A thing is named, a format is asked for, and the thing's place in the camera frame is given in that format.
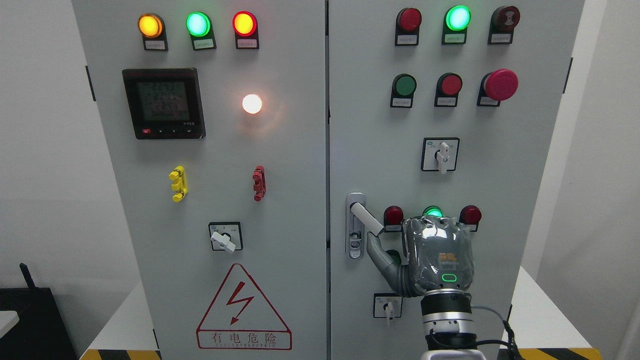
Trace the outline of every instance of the digital power meter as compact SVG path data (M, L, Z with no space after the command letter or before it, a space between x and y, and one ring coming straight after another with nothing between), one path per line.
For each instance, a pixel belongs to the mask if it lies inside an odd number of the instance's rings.
M206 135L195 68L125 69L122 78L137 139L200 139Z

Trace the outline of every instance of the gray metal panel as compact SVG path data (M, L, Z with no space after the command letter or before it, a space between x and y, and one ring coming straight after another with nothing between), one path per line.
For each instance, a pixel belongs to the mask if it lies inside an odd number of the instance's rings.
M419 299L404 302L402 318L387 328L372 317L372 294L388 285L367 256L344 251L344 202L367 197L382 219L391 205L405 217L439 205L457 217L468 205L483 219L473 235L476 277L473 303L507 314L547 157L556 113L582 10L582 0L514 1L522 18L513 44L487 45L490 17L501 1L468 1L472 21L465 45L440 45L445 12L454 1L403 3L333 0L330 20L330 149L332 357L417 359L427 346ZM422 12L420 45L394 47L394 21L404 7ZM476 106L483 76L514 70L518 92L499 108ZM412 109L389 108L391 83L400 73L417 79ZM457 108L435 108L438 78L463 78ZM459 137L455 172L421 172L424 137ZM384 234L386 249L401 250L400 235ZM496 317L474 312L478 338L502 337ZM483 347L495 358L496 347Z
M102 124L157 339L165 359L326 357L324 1L74 1ZM237 50L233 14L257 16L260 49ZM212 20L218 48L193 51L187 14ZM136 27L160 15L168 52ZM121 70L196 67L207 136L136 140ZM262 96L254 117L244 95ZM253 200L252 172L267 194ZM183 165L189 194L172 202ZM213 252L207 224L240 221L244 250ZM292 351L200 350L196 328L232 263L242 263L293 333Z

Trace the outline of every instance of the green indicator light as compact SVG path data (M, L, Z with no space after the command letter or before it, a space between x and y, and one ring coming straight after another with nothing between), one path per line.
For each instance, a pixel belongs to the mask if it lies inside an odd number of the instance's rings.
M187 30L195 37L203 37L211 30L211 21L201 12L190 13L187 16Z
M442 281L444 282L456 282L458 277L456 274L442 274Z
M442 217L442 210L437 206L430 206L424 210L423 216L431 215L432 217Z
M396 92L402 96L409 96L415 91L415 79L411 76L403 76L396 82Z
M447 12L447 27L453 31L462 31L471 21L471 12L464 5L454 6Z

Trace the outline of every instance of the white indicator light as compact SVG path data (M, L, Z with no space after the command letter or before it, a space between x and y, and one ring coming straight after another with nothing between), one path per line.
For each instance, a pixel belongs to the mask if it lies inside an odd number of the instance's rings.
M262 99L255 94L249 94L242 99L242 109L249 114L257 114L262 109Z

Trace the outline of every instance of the glowing light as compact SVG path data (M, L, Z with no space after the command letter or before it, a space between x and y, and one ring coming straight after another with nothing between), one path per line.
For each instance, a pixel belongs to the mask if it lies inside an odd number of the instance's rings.
M262 99L256 94L249 94L242 99L242 109L249 114L257 114L262 109Z
M442 217L442 210L438 206L430 206L424 210L423 216Z
M242 37L253 35L257 29L257 20L250 12L239 12L234 15L234 30Z
M471 11L464 5L454 6L447 12L447 27L453 31L462 31L471 21Z
M163 31L162 20L154 13L142 14L138 19L138 29L149 38L157 38Z
M195 37L203 37L211 30L211 21L201 12L190 13L187 16L187 30Z

